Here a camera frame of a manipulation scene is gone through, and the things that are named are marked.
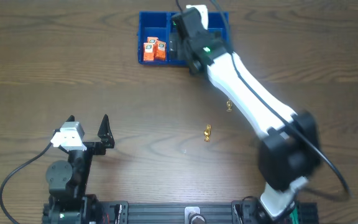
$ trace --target black cable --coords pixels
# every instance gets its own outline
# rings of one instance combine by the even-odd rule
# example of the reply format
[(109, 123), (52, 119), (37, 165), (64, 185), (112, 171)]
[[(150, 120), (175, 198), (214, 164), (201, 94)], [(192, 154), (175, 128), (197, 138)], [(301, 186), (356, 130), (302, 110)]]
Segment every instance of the black cable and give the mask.
[(176, 1), (176, 3), (177, 3), (177, 6), (178, 6), (178, 8), (179, 8), (179, 11), (180, 12), (183, 12), (183, 9), (180, 7), (180, 5), (179, 5), (179, 0), (175, 0)]
[[(227, 32), (227, 39), (229, 40), (229, 46), (231, 47), (231, 49), (233, 48), (233, 44), (232, 44), (232, 39), (231, 39), (231, 35), (230, 35), (230, 28), (229, 28), (229, 24), (227, 23), (226, 18), (224, 17), (223, 14), (223, 10), (221, 9), (221, 7), (219, 6), (219, 4), (215, 1), (215, 0), (210, 0), (211, 3), (215, 6), (215, 8), (219, 11), (223, 23), (224, 23), (224, 27), (226, 29)], [(262, 97), (260, 97), (258, 95), (258, 93), (252, 89), (252, 87), (243, 79), (243, 77), (241, 76), (240, 72), (238, 71), (237, 67), (236, 67), (236, 63), (234, 62), (234, 56), (233, 54), (231, 54), (231, 60), (234, 66), (234, 69), (237, 73), (237, 76), (241, 79), (241, 81), (244, 83), (244, 85), (252, 92), (252, 94), (254, 94), (256, 96), (256, 98), (258, 98), (258, 100), (264, 105), (266, 106), (266, 108), (272, 112), (286, 127), (288, 127), (290, 129), (290, 131), (292, 132), (292, 134), (294, 134), (295, 136), (298, 136), (306, 145), (308, 145), (312, 151), (314, 153), (316, 153), (320, 158), (322, 158), (327, 165), (333, 170), (333, 172), (336, 174), (336, 176), (338, 177), (339, 181), (341, 181), (341, 184), (345, 190), (345, 192), (348, 195), (348, 199), (350, 197), (352, 197), (352, 192), (346, 182), (346, 180), (344, 179), (344, 177), (342, 176), (342, 174), (340, 173), (340, 171), (335, 167), (335, 165), (324, 155), (323, 152), (321, 152), (319, 149), (317, 149), (316, 146), (314, 146), (303, 134), (301, 134), (296, 128), (294, 128), (288, 121), (286, 121), (283, 117), (281, 117), (271, 106), (269, 106), (264, 99), (262, 99)]]
[(22, 165), (20, 165), (18, 168), (14, 169), (6, 178), (5, 180), (2, 182), (1, 187), (0, 187), (0, 206), (2, 211), (5, 213), (5, 215), (7, 216), (7, 218), (13, 222), (14, 224), (19, 224), (18, 221), (16, 221), (11, 214), (9, 214), (9, 212), (6, 210), (4, 202), (2, 201), (2, 192), (4, 191), (4, 187), (7, 183), (7, 181), (17, 172), (19, 172), (21, 169), (23, 169), (25, 166), (29, 165), (30, 163), (34, 162), (36, 159), (40, 158), (42, 155), (44, 155), (48, 149), (50, 148), (50, 146), (52, 145), (52, 143), (49, 143), (48, 146), (37, 156), (35, 156), (34, 158), (30, 159), (29, 161), (23, 163)]

